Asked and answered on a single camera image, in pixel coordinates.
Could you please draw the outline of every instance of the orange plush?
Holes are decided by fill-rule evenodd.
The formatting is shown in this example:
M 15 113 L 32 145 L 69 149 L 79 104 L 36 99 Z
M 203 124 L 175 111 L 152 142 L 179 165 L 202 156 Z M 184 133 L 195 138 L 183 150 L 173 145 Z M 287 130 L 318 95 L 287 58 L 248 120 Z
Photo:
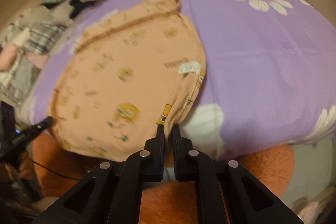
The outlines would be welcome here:
M 53 137 L 46 134 L 33 141 L 33 159 L 68 177 L 81 178 L 86 172 L 86 157 L 63 150 Z M 293 149 L 288 145 L 243 156 L 238 161 L 279 198 L 287 189 L 295 164 Z M 76 183 L 38 165 L 34 167 L 44 196 L 62 196 Z M 161 224 L 197 223 L 192 182 L 169 182 L 143 191 L 139 223 L 155 224 L 158 221 Z

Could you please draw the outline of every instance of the cartoon character print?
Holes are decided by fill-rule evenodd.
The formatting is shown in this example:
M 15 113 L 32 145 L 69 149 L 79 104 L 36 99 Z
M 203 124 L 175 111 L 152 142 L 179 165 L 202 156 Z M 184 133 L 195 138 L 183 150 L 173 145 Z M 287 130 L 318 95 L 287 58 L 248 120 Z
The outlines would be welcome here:
M 71 149 L 72 149 L 71 144 L 69 144 L 66 140 L 62 140 L 62 147 L 63 147 L 65 150 L 71 150 Z
M 84 92 L 85 96 L 91 97 L 91 96 L 95 96 L 98 95 L 98 91 L 97 90 L 89 90 L 89 91 L 85 91 Z
M 112 121 L 107 125 L 113 130 L 113 136 L 123 142 L 128 141 L 128 135 L 134 130 L 134 123 L 139 118 L 140 111 L 132 104 L 125 103 L 117 107 Z
M 105 153 L 107 151 L 105 149 L 102 148 L 89 148 L 89 153 L 92 157 L 94 158 L 105 158 Z
M 101 106 L 101 102 L 100 102 L 99 100 L 95 100 L 95 101 L 93 102 L 93 107 L 94 107 L 95 109 L 100 109 L 100 106 Z
M 122 80 L 122 82 L 126 82 L 127 79 L 133 76 L 134 76 L 134 72 L 131 68 L 123 69 L 118 73 L 118 77 L 120 80 Z
M 167 116 L 171 110 L 171 105 L 166 105 L 165 109 L 163 110 L 163 113 L 161 114 L 161 117 L 157 120 L 156 124 L 165 124 Z
M 78 74 L 79 74 L 78 70 L 73 71 L 70 74 L 70 79 L 75 80 L 77 78 Z
M 126 122 L 134 122 L 139 117 L 139 109 L 134 105 L 125 103 L 117 107 L 114 115 L 114 120 L 117 122 L 119 120 L 124 120 Z
M 147 33 L 146 30 L 140 30 L 132 33 L 129 37 L 127 37 L 127 39 L 124 39 L 125 45 L 126 46 L 132 45 L 136 47 L 139 44 L 138 40 L 141 40 L 146 33 Z
M 113 57 L 110 54 L 103 53 L 92 67 L 92 70 L 94 72 L 102 71 L 110 61 L 114 61 Z
M 75 120 L 79 120 L 79 117 L 81 115 L 81 110 L 79 106 L 75 106 L 73 112 L 72 112 L 72 118 Z
M 89 37 L 90 37 L 90 33 L 89 33 L 88 31 L 84 31 L 84 32 L 82 33 L 82 36 L 83 36 L 84 38 L 89 38 Z
M 89 148 L 90 155 L 94 158 L 105 158 L 105 153 L 107 151 L 103 148 L 100 148 L 97 140 L 95 140 L 94 138 L 90 136 L 86 136 L 86 139 L 90 142 L 89 143 L 90 146 L 94 146 L 94 147 Z
M 60 106 L 66 106 L 70 98 L 72 97 L 72 95 L 73 95 L 72 88 L 67 86 L 65 88 L 64 94 L 60 94 L 59 99 L 58 99 L 58 104 Z
M 88 58 L 88 56 L 83 55 L 83 56 L 81 56 L 81 57 L 79 58 L 79 60 L 80 60 L 80 61 L 84 61 L 84 60 L 86 60 L 87 58 Z
M 165 33 L 165 36 L 167 38 L 172 38 L 172 37 L 177 36 L 179 34 L 179 31 L 176 28 L 170 28 L 169 30 L 165 31 L 164 33 Z
M 197 86 L 199 89 L 201 88 L 201 85 L 202 85 L 202 83 L 203 83 L 204 77 L 205 77 L 205 71 L 204 71 L 204 70 L 201 70 L 201 72 L 199 73 L 199 77 L 198 77 L 197 84 L 196 84 L 196 86 Z

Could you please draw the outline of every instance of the peach printed fabric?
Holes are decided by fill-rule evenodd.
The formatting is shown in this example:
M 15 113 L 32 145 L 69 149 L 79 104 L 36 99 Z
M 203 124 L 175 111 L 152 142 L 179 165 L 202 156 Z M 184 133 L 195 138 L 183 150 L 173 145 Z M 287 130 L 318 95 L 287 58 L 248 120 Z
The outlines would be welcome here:
M 180 0 L 146 0 L 85 30 L 47 111 L 64 149 L 123 161 L 155 137 L 158 124 L 168 136 L 182 122 L 206 62 L 179 7 Z M 179 72 L 188 64 L 199 67 Z

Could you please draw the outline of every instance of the black clamp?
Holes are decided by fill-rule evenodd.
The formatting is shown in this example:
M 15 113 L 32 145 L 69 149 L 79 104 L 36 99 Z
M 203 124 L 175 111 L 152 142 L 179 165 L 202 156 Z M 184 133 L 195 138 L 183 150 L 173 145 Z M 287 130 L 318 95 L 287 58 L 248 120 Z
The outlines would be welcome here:
M 163 179 L 163 129 L 126 161 L 100 163 L 32 224 L 138 223 L 142 182 Z M 176 179 L 195 182 L 199 224 L 303 223 L 237 161 L 217 162 L 194 150 L 178 125 L 171 141 Z
M 20 154 L 25 151 L 27 145 L 37 138 L 44 130 L 53 124 L 53 118 L 47 117 L 43 121 L 35 124 L 29 128 L 22 130 L 20 133 L 15 133 L 15 117 L 14 108 L 4 102 L 0 103 L 0 112 L 2 118 L 2 130 L 6 137 L 0 140 L 0 163 L 8 163 L 13 166 L 17 171 L 21 165 Z M 5 117 L 4 108 L 6 108 L 7 116 L 12 116 L 11 119 Z M 26 189 L 32 201 L 41 199 L 28 180 L 21 179 L 23 187 Z

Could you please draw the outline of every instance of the plaid fabric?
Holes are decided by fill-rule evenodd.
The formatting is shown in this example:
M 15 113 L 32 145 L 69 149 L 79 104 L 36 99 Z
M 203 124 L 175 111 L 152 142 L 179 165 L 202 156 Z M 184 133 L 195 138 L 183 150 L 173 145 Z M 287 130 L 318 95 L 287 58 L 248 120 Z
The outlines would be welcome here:
M 23 103 L 29 95 L 38 73 L 39 70 L 32 62 L 22 58 L 6 90 L 7 98 L 18 105 Z
M 17 71 L 22 65 L 22 60 L 24 58 L 24 51 L 20 48 L 17 51 L 16 59 L 11 69 L 7 72 L 5 78 L 0 83 L 0 93 L 5 95 L 12 102 L 19 104 L 23 100 L 23 92 L 15 90 L 12 85 L 16 81 Z
M 65 28 L 47 22 L 36 24 L 31 28 L 29 39 L 24 44 L 24 51 L 38 55 L 49 53 Z

